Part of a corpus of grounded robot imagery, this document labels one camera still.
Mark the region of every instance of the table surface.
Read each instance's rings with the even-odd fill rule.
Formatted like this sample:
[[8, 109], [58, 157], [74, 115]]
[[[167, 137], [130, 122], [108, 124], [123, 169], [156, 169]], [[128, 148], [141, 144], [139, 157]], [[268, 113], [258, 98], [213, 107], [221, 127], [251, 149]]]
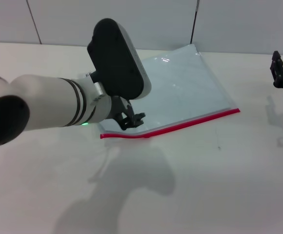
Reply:
[[[95, 124], [22, 133], [0, 147], [0, 234], [283, 234], [271, 56], [202, 55], [241, 113], [150, 139], [102, 140]], [[9, 81], [90, 70], [84, 47], [0, 44]]]

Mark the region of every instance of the transparent plastic bag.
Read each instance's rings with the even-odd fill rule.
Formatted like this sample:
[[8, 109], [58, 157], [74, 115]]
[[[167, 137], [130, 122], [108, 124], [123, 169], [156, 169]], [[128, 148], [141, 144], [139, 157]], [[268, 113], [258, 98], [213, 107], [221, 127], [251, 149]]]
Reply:
[[123, 131], [113, 119], [106, 119], [100, 123], [101, 138], [148, 138], [239, 112], [194, 45], [142, 63], [152, 89], [131, 104], [136, 114], [146, 114], [144, 124]]

